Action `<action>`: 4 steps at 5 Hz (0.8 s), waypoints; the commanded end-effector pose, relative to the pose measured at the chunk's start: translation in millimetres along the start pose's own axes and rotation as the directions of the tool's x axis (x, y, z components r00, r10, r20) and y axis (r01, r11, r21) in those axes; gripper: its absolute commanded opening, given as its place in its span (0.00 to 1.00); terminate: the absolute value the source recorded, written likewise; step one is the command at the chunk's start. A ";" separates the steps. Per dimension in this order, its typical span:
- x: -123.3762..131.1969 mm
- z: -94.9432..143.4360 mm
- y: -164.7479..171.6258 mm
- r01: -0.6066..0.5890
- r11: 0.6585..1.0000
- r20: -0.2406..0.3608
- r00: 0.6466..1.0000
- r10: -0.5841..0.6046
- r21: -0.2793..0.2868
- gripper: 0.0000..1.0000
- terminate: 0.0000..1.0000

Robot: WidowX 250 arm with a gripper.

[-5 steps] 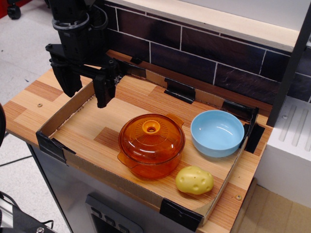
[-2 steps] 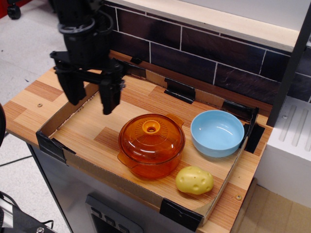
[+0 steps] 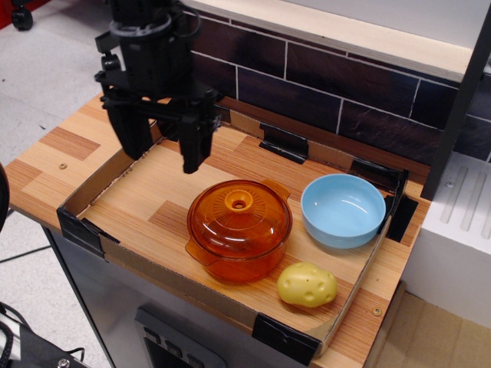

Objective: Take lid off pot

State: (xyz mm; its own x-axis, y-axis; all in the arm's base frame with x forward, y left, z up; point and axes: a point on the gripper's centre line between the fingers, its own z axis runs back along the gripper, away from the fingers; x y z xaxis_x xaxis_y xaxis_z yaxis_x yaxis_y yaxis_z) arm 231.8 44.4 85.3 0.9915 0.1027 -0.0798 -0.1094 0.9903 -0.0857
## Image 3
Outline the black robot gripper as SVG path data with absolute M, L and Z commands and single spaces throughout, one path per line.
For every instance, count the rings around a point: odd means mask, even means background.
M 202 24 L 199 15 L 114 15 L 97 38 L 102 69 L 95 79 L 131 159 L 154 145 L 151 119 L 178 130 L 186 174 L 209 157 L 220 117 L 214 107 L 217 91 L 194 75 L 191 44 Z

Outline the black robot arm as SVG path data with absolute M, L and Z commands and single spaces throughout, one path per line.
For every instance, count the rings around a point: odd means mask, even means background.
M 220 125 L 218 92 L 193 74 L 190 43 L 202 23 L 188 27 L 195 9 L 180 1 L 111 1 L 109 31 L 96 38 L 101 53 L 103 107 L 124 152 L 139 159 L 154 144 L 150 121 L 177 141 L 183 170 L 197 171 L 211 153 Z

